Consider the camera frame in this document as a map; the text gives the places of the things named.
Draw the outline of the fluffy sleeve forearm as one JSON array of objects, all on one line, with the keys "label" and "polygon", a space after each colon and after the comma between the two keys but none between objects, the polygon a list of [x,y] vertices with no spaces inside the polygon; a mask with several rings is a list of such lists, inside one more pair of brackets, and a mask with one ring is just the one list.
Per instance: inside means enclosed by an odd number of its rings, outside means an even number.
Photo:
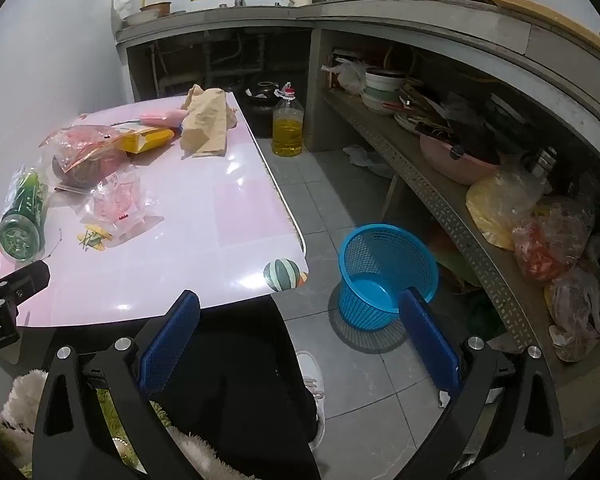
[{"label": "fluffy sleeve forearm", "polygon": [[38,407],[48,373],[31,370],[16,377],[0,411],[0,445],[19,469],[32,463],[32,446]]}]

